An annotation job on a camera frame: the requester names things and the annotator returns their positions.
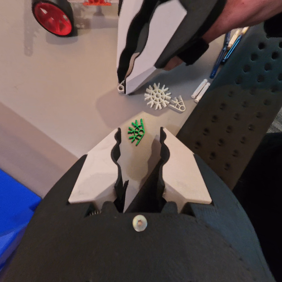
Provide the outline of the green fan connector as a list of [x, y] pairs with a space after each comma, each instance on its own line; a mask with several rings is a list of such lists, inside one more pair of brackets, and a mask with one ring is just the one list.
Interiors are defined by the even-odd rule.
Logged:
[[128, 127], [128, 135], [129, 140], [131, 140], [131, 143], [135, 142], [135, 146], [138, 146], [140, 141], [145, 135], [145, 127], [143, 124], [143, 119], [141, 118], [140, 121], [135, 120], [135, 122], [131, 123], [131, 127]]

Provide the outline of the person's right forearm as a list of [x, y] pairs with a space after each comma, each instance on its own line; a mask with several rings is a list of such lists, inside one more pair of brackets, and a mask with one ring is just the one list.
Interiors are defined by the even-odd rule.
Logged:
[[267, 37], [282, 37], [282, 13], [264, 21], [263, 28]]

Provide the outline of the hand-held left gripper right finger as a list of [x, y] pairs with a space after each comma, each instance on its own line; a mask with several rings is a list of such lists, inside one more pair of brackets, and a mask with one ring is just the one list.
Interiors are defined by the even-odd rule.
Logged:
[[211, 204], [194, 153], [164, 127], [160, 128], [160, 144], [160, 202], [174, 202], [178, 213], [187, 203]]

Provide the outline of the blue storage bin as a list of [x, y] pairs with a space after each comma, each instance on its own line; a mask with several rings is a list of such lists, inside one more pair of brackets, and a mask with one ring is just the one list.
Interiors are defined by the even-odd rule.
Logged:
[[0, 267], [18, 247], [41, 198], [0, 170]]

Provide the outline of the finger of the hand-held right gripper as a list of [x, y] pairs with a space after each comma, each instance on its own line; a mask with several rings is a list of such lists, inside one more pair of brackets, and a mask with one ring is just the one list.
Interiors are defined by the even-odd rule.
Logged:
[[159, 72], [155, 64], [186, 14], [187, 10], [178, 0], [157, 6], [149, 24], [146, 45], [125, 80], [125, 94], [133, 93]]
[[117, 76], [120, 84], [145, 84], [159, 71], [162, 53], [161, 1], [120, 1]]

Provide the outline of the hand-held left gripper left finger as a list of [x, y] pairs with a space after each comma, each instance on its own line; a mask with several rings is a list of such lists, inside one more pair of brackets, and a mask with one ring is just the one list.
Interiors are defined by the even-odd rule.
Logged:
[[122, 212], [122, 172], [118, 164], [121, 129], [114, 129], [86, 156], [68, 202], [93, 203], [98, 210], [104, 202], [114, 202]]

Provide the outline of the black perforated panel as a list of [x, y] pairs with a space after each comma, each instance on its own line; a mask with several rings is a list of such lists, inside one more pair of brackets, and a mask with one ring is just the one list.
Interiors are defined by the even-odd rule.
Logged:
[[233, 189], [281, 108], [282, 40], [249, 28], [176, 137]]

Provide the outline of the person's right hand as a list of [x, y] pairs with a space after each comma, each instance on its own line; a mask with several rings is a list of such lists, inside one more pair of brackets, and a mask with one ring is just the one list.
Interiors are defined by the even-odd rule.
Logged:
[[[210, 44], [216, 38], [233, 29], [264, 23], [267, 19], [281, 12], [281, 0], [228, 0], [218, 19], [202, 38]], [[168, 61], [163, 69], [170, 71], [182, 63], [183, 61], [175, 56]]]

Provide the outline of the blue rod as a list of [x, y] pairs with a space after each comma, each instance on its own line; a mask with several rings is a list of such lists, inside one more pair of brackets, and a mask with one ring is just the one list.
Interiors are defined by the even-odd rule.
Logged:
[[227, 51], [227, 47], [228, 47], [228, 44], [230, 42], [230, 36], [231, 36], [231, 31], [229, 31], [228, 33], [225, 34], [225, 37], [224, 37], [224, 42], [223, 42], [223, 47], [217, 57], [217, 60], [213, 66], [213, 69], [212, 69], [212, 72], [210, 73], [210, 79], [213, 79], [218, 71], [218, 68], [223, 60], [223, 57], [224, 57], [224, 54], [226, 53]]
[[238, 33], [238, 35], [236, 36], [236, 38], [232, 41], [231, 47], [228, 49], [226, 55], [224, 56], [224, 58], [221, 61], [221, 64], [225, 64], [225, 62], [227, 61], [227, 59], [230, 57], [230, 55], [233, 53], [233, 51], [235, 50], [235, 48], [237, 47], [237, 45], [239, 44], [240, 40], [242, 38], [242, 30], [240, 33]]

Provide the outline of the pair of white rods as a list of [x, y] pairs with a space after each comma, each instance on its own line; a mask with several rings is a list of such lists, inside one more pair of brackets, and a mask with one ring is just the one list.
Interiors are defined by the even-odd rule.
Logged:
[[209, 86], [210, 86], [210, 82], [208, 81], [208, 79], [204, 79], [200, 83], [200, 85], [196, 88], [196, 90], [191, 95], [191, 98], [194, 99], [195, 103], [198, 103], [201, 100], [201, 98], [203, 97]]

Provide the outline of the white snowflake connector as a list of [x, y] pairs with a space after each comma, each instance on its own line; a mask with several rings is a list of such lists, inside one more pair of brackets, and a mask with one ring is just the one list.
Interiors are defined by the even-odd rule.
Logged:
[[147, 105], [155, 110], [161, 110], [167, 107], [171, 100], [171, 93], [168, 92], [168, 87], [163, 85], [160, 87], [160, 83], [154, 83], [153, 86], [149, 85], [144, 93], [144, 100], [147, 101]]

